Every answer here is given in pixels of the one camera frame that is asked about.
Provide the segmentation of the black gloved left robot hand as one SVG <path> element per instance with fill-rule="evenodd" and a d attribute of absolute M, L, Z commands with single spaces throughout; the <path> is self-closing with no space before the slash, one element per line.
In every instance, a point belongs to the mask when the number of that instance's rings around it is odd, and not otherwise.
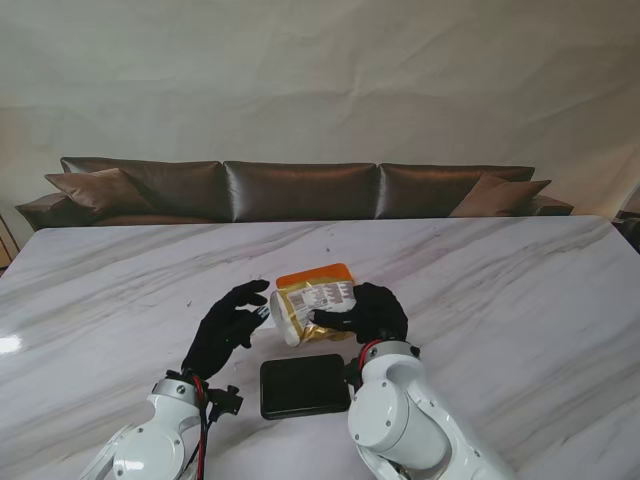
<path fill-rule="evenodd" d="M 238 285 L 210 308 L 181 364 L 183 374 L 208 380 L 224 367 L 238 346 L 251 347 L 252 334 L 268 318 L 260 308 L 267 304 L 262 293 L 269 285 L 264 279 Z"/>

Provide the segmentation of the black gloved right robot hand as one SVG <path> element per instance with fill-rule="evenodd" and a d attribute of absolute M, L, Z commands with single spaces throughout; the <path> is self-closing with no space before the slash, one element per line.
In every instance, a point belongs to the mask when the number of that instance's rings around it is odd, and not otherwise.
<path fill-rule="evenodd" d="M 388 288 L 363 283 L 356 285 L 353 293 L 356 303 L 350 310 L 313 310 L 311 321 L 319 327 L 354 333 L 360 344 L 376 340 L 406 340 L 408 317 Z"/>

